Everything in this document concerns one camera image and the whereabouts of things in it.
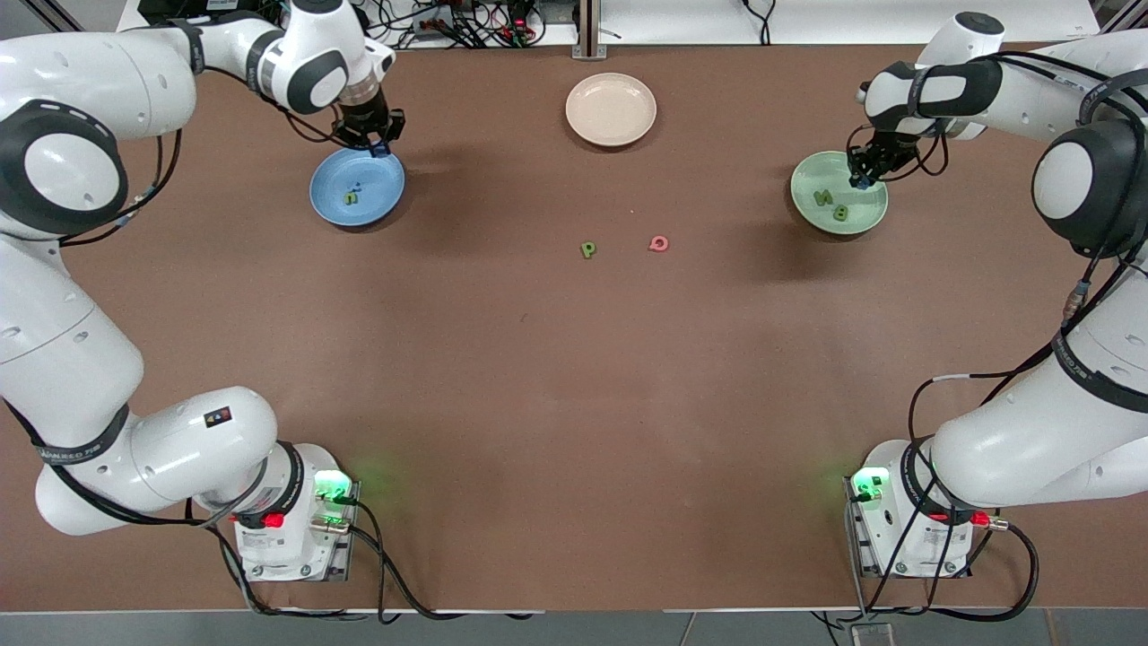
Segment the gray floor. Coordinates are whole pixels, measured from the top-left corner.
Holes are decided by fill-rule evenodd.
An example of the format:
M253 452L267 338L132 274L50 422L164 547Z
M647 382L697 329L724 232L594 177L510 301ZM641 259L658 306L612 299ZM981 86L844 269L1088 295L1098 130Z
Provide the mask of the gray floor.
M267 618L247 613L0 615L0 645L18 646L677 646L689 615L550 613L515 622L474 616L390 626ZM941 616L891 622L899 646L1148 646L1148 610L1030 609L1003 624ZM840 646L851 644L838 633ZM699 614L688 646L831 646L808 613Z

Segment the beige plate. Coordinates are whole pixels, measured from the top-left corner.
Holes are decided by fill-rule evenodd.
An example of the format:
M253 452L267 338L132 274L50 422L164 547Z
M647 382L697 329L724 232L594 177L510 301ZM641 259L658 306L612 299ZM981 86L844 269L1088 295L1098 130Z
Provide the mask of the beige plate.
M566 120L579 137L598 146L625 146L645 134L658 116L653 92L625 73L597 73L566 98Z

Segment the plate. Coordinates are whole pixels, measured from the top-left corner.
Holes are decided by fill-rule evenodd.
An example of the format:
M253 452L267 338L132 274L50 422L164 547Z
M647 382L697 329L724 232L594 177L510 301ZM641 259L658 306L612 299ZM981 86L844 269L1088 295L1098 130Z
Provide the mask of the plate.
M342 148L315 169L311 205L332 224L363 226L390 212L405 186L406 172L395 155Z
M850 162L840 150L815 153L797 164L790 194L809 224L838 235L855 235L872 228L889 208L885 184L878 181L867 190L850 186ZM839 207L848 209L844 219L835 217Z
M633 143L658 116L653 92L625 73L597 73L566 96L566 120L579 137L598 146Z

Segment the brown table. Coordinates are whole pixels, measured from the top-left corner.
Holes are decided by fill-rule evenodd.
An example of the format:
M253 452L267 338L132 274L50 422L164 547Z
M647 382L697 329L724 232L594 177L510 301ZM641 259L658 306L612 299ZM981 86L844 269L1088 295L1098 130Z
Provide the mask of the brown table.
M144 353L137 412L259 391L282 438L326 446L364 481L429 606L848 606L840 477L903 436L924 379L1007 369L1045 343L1083 268L1030 204L1042 146L996 132L954 143L945 177L893 185L861 238L799 218L793 166L840 149L863 118L856 84L915 55L403 54L387 80L410 115L396 147L409 187L364 233L308 202L332 148L209 75L163 196L65 258ZM611 70L649 84L659 116L603 153L563 104ZM146 180L153 146L125 148ZM654 234L668 252L646 250ZM983 392L931 390L920 428ZM0 426L0 608L241 605L202 532L51 530L33 505L39 461ZM1148 606L1146 503L1009 511L1040 550L1037 604ZM939 602L1010 604L1025 568L1013 543L994 542ZM370 607L375 562L358 554L351 583L261 593ZM884 599L923 590L902 582Z

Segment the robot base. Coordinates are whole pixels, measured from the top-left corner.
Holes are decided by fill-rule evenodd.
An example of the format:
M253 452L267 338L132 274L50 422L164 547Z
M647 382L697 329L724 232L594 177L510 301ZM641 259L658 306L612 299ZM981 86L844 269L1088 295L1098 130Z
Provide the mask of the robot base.
M856 542L850 548L859 557L861 576L879 577L890 567L897 543L913 516L916 506L905 491L901 481L901 457L908 441L889 441L877 445L860 472L850 478L846 491L851 497L862 493L879 495L868 503L850 504L853 511ZM945 550L949 528L925 514L917 514L905 543L892 563L893 577L932 578L937 562L944 553L941 577L952 577L964 568L972 542L969 523L952 528L952 538Z
M318 472L339 470L335 459L313 444L296 444L303 458L303 482L298 500L284 515L282 527L247 529L235 523L235 543L247 578L251 582L346 581L350 563L350 535L334 527L319 528L316 516L331 513L331 506L316 498ZM349 492L358 496L356 483ZM354 506L343 508L346 526L355 522Z

